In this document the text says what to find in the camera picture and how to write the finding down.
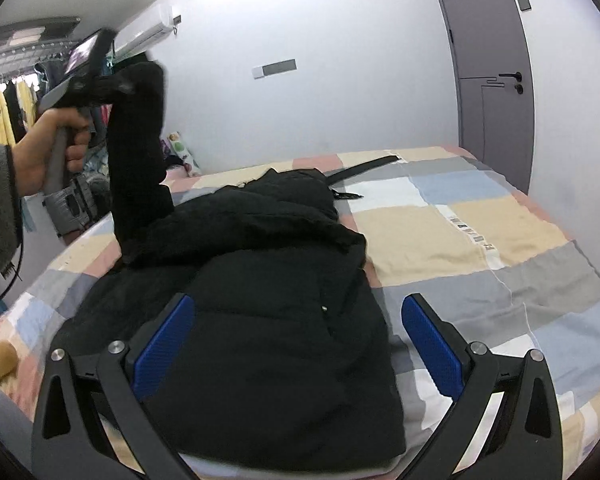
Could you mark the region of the person left hand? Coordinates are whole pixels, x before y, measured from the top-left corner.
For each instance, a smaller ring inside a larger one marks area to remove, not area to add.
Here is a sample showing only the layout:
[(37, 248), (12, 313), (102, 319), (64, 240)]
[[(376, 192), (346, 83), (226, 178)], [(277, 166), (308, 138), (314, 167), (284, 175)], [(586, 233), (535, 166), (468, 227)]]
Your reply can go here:
[(15, 185), (20, 197), (42, 190), (56, 136), (62, 128), (74, 132), (73, 144), (65, 149), (66, 169), (69, 172), (83, 169), (87, 145), (91, 140), (89, 124), (76, 108), (51, 108), (38, 118), (31, 130), (12, 148)]

